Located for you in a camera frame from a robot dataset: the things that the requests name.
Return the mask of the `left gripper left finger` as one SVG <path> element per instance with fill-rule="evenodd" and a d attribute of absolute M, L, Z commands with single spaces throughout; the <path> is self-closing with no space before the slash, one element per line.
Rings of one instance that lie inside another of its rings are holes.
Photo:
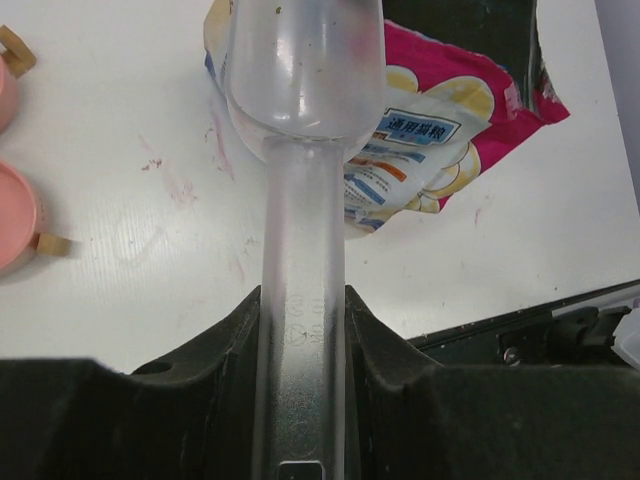
<path fill-rule="evenodd" d="M 129 375 L 88 358 L 1 364 L 5 479 L 247 479 L 260 294 Z"/>

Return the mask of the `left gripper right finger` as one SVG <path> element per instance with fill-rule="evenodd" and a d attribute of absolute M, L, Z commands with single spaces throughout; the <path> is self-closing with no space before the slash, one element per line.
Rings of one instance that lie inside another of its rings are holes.
<path fill-rule="evenodd" d="M 635 479 L 639 370 L 445 366 L 346 291 L 351 479 Z"/>

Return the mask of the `pet food bag pink white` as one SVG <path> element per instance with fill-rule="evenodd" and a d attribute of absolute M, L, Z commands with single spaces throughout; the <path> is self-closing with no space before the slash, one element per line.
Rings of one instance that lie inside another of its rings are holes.
<path fill-rule="evenodd" d="M 205 65 L 225 97 L 234 4 L 204 20 Z M 548 78 L 533 1 L 378 1 L 385 110 L 344 166 L 344 224 L 367 231 L 447 200 L 568 113 Z"/>

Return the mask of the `clear plastic scoop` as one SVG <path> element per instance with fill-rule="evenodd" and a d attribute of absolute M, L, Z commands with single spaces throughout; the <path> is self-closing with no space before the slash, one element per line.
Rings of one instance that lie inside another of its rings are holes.
<path fill-rule="evenodd" d="M 345 475 L 344 166 L 385 110 L 378 1 L 238 1 L 225 96 L 264 161 L 251 475 Z"/>

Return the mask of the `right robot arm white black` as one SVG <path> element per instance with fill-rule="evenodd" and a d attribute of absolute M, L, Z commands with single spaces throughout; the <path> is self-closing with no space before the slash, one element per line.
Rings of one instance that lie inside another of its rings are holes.
<path fill-rule="evenodd" d="M 611 349 L 627 365 L 639 370 L 639 296 L 621 298 L 612 307 L 617 326 Z"/>

